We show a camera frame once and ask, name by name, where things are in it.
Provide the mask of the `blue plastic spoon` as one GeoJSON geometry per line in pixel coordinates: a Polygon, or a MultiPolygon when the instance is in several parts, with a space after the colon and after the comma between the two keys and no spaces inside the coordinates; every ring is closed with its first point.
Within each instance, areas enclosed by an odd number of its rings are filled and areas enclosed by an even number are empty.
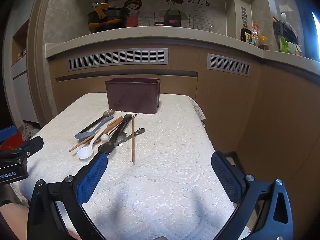
{"type": "Polygon", "coordinates": [[[113,116],[108,116],[105,117],[103,120],[101,120],[99,122],[99,124],[97,124],[97,126],[95,126],[94,129],[92,129],[91,131],[88,132],[80,132],[78,134],[76,134],[74,137],[75,139],[78,139],[80,141],[87,139],[88,137],[92,136],[95,132],[97,132],[101,126],[103,126],[104,124],[106,124],[107,122],[109,122],[110,120],[112,120],[114,117],[113,116]]]}

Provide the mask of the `white plastic spoon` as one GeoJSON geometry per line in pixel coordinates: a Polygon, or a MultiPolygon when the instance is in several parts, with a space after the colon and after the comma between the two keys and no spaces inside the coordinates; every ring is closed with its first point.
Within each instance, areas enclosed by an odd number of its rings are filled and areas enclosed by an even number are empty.
{"type": "Polygon", "coordinates": [[[89,145],[87,147],[83,147],[80,150],[78,150],[76,156],[81,159],[81,160],[85,160],[87,158],[89,158],[92,154],[93,154],[93,144],[94,141],[96,139],[96,137],[98,137],[100,135],[100,132],[98,131],[98,135],[96,135],[89,143],[89,145]]]}

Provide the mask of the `wooden chopstick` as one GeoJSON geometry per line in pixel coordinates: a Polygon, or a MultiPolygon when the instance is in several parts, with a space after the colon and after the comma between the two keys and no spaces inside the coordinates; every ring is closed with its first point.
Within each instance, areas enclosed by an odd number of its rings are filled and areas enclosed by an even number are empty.
{"type": "Polygon", "coordinates": [[[135,116],[132,116],[131,121],[131,158],[132,163],[135,163],[135,116]]]}
{"type": "Polygon", "coordinates": [[[78,148],[80,145],[86,144],[88,141],[92,140],[96,135],[98,135],[98,132],[95,133],[94,135],[88,137],[87,139],[83,140],[82,142],[78,143],[77,145],[75,145],[74,147],[72,147],[69,152],[72,152],[73,150],[75,150],[76,148],[78,148]]]}

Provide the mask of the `metal spoon dark handle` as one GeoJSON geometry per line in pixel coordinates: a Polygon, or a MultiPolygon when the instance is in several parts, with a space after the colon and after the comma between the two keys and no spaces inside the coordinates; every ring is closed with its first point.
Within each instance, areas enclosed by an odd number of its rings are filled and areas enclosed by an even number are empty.
{"type": "Polygon", "coordinates": [[[90,128],[92,128],[93,126],[95,126],[96,124],[101,122],[104,118],[106,118],[108,116],[112,116],[114,113],[115,113],[115,110],[113,108],[104,111],[103,115],[100,118],[98,118],[97,120],[92,122],[90,125],[85,127],[83,130],[80,131],[80,133],[87,132],[90,128]]]}

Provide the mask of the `black handled peeler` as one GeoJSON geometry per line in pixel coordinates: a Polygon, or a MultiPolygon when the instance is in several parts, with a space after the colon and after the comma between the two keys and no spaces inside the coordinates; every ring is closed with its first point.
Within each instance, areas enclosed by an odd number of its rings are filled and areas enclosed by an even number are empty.
{"type": "Polygon", "coordinates": [[[136,114],[126,114],[123,118],[123,121],[118,126],[118,128],[115,130],[115,132],[112,134],[112,137],[110,138],[111,142],[116,143],[119,135],[124,132],[125,128],[128,126],[129,122],[132,118],[136,117],[136,114]]]}

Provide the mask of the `wooden spoon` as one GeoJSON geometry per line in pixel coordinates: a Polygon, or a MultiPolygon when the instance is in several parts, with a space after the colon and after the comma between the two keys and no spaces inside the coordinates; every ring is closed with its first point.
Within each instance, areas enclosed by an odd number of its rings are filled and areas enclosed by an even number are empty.
{"type": "Polygon", "coordinates": [[[100,142],[101,141],[100,137],[102,135],[105,135],[105,134],[111,132],[112,129],[116,128],[123,121],[123,119],[124,119],[123,116],[119,117],[114,122],[110,123],[103,131],[100,131],[100,135],[98,137],[96,137],[94,143],[100,142]]]}

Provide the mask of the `stainless steel spoon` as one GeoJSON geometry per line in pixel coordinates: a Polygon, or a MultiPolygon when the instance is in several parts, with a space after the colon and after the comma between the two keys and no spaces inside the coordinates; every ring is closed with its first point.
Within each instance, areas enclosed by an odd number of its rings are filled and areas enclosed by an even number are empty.
{"type": "Polygon", "coordinates": [[[120,141],[125,139],[125,137],[126,137],[126,133],[124,133],[124,132],[120,133],[120,135],[116,139],[116,142],[108,141],[108,142],[100,145],[98,147],[98,151],[105,153],[107,155],[111,154],[112,151],[114,150],[114,148],[116,146],[118,146],[120,144],[120,141]]]}

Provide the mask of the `white lace tablecloth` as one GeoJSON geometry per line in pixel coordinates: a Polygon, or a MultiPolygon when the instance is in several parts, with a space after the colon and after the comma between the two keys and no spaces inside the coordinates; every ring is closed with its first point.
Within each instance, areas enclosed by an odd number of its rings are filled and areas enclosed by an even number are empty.
{"type": "MultiPolygon", "coordinates": [[[[105,93],[89,93],[38,133],[42,150],[28,159],[29,176],[12,184],[30,199],[39,179],[76,174],[75,135],[107,110],[105,93]]],[[[156,114],[138,114],[145,132],[108,157],[107,169],[84,210],[106,239],[213,239],[234,211],[211,166],[214,148],[199,105],[186,95],[161,94],[156,114]]]]}

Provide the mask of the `maroon plastic utensil caddy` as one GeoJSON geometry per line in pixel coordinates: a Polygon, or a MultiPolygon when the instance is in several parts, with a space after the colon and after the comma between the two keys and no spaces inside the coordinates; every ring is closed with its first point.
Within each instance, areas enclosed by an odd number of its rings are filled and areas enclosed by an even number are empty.
{"type": "Polygon", "coordinates": [[[155,114],[159,107],[161,80],[120,77],[105,82],[109,107],[121,112],[155,114]]]}

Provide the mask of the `black yellow cooking pot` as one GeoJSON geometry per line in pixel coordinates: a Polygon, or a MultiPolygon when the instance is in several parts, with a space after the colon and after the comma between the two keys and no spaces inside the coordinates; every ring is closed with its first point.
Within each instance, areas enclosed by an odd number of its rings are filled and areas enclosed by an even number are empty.
{"type": "Polygon", "coordinates": [[[95,2],[92,9],[87,15],[90,33],[126,27],[127,12],[123,8],[112,8],[107,3],[95,2]]]}

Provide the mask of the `long grey vent grille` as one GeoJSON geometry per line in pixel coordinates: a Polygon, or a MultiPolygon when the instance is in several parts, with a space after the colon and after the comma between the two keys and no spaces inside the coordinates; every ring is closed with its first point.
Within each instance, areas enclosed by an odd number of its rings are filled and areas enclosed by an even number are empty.
{"type": "Polygon", "coordinates": [[[164,64],[169,60],[168,48],[128,48],[100,51],[67,60],[69,72],[96,67],[127,64],[164,64]]]}

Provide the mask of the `green packaged goods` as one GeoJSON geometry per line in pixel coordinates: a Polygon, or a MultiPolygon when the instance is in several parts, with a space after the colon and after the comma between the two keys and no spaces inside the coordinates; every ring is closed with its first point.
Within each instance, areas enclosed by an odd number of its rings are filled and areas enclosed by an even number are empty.
{"type": "Polygon", "coordinates": [[[296,43],[285,40],[285,37],[283,36],[279,38],[279,49],[282,53],[294,54],[299,56],[302,55],[300,46],[296,43]]]}

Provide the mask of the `orange cap drink bottle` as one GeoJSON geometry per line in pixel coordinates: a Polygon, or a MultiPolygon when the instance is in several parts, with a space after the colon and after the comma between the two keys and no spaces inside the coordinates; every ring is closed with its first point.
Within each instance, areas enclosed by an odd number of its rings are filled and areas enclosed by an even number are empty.
{"type": "Polygon", "coordinates": [[[257,47],[258,46],[258,38],[260,35],[260,30],[259,30],[257,23],[253,23],[251,34],[252,34],[252,39],[253,39],[254,45],[257,47]]]}

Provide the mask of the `dark soy sauce bottle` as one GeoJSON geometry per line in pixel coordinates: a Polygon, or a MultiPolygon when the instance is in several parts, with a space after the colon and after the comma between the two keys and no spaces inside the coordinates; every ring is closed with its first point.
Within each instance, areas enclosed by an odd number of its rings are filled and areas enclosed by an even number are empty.
{"type": "Polygon", "coordinates": [[[247,28],[241,28],[240,30],[240,40],[243,42],[249,43],[251,40],[251,31],[247,28]]]}

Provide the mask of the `dark utensil rack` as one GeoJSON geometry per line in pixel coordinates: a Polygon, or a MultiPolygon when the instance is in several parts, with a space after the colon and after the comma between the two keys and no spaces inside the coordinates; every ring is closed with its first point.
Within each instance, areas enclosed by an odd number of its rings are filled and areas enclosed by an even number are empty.
{"type": "Polygon", "coordinates": [[[298,34],[289,22],[284,12],[281,13],[280,19],[273,16],[273,32],[276,36],[282,36],[285,40],[299,44],[298,34]]]}

